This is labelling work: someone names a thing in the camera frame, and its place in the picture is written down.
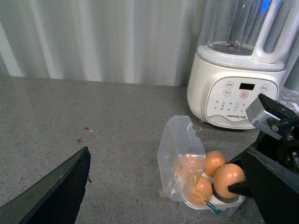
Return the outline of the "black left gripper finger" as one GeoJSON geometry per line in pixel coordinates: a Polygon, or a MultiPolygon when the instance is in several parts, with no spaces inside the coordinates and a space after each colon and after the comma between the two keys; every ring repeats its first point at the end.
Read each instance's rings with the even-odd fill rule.
{"type": "Polygon", "coordinates": [[[253,197],[248,181],[242,181],[242,182],[231,184],[228,186],[228,191],[230,193],[234,193],[234,194],[238,194],[250,198],[253,197]]]}

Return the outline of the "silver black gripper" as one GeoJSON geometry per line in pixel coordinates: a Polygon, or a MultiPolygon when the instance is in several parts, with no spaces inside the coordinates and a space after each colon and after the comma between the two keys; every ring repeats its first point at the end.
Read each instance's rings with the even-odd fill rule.
{"type": "MultiPolygon", "coordinates": [[[[252,126],[260,130],[257,151],[285,168],[299,167],[299,116],[291,109],[260,93],[246,109],[252,126]]],[[[249,171],[249,151],[244,150],[228,164],[249,171]]]]}

